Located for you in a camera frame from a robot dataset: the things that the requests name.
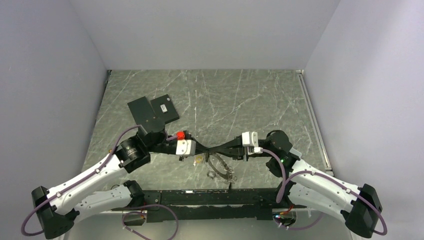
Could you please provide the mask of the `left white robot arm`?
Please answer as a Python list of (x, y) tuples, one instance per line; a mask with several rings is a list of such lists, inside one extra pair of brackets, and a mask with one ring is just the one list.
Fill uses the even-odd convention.
[(111, 151), (98, 163), (74, 178), (57, 186), (40, 186), (31, 193), (34, 209), (21, 226), (24, 236), (29, 219), (36, 215), (47, 240), (68, 232), (78, 221), (116, 208), (137, 210), (145, 204), (145, 194), (135, 180), (128, 180), (109, 191), (99, 191), (107, 182), (124, 177), (150, 163), (151, 153), (194, 156), (210, 152), (210, 148), (195, 140), (188, 132), (168, 135), (165, 122), (148, 118), (125, 130), (136, 129), (136, 135), (121, 140), (119, 136)]

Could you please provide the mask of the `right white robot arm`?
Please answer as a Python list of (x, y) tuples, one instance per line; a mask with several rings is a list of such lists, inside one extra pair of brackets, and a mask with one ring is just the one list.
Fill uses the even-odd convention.
[(206, 154), (234, 160), (269, 157), (266, 167), (281, 179), (275, 190), (275, 202), (280, 207), (300, 205), (318, 210), (340, 219), (351, 232), (367, 239), (388, 233), (374, 187), (351, 184), (313, 167), (302, 159), (282, 130), (273, 130), (264, 139), (257, 132), (246, 131), (229, 142), (208, 148)]

